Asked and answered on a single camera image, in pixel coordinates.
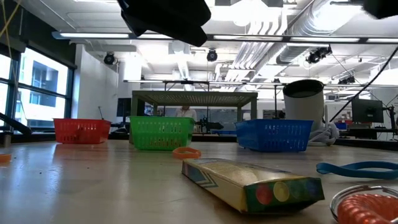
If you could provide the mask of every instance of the blue rubber band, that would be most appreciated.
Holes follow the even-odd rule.
[[[365,168],[382,168],[390,171],[360,170]],[[317,164],[317,171],[320,174],[337,174],[345,177],[373,178],[392,180],[398,178],[398,164],[393,162],[366,161],[356,162],[345,166],[321,162]]]

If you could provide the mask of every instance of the blue basket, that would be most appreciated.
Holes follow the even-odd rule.
[[[261,152],[302,152],[313,121],[255,119],[235,123],[238,143]]]

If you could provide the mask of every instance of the orange coiled object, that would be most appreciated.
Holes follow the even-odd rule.
[[[398,217],[398,198],[360,194],[345,198],[338,206],[340,224],[391,224]]]

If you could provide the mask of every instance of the person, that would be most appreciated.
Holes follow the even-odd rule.
[[[193,109],[190,109],[189,106],[183,106],[175,111],[175,117],[177,118],[193,118],[193,120],[197,120],[197,112]]]

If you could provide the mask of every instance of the green basket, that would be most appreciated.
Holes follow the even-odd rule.
[[[131,116],[131,133],[136,149],[172,151],[191,143],[192,118]]]

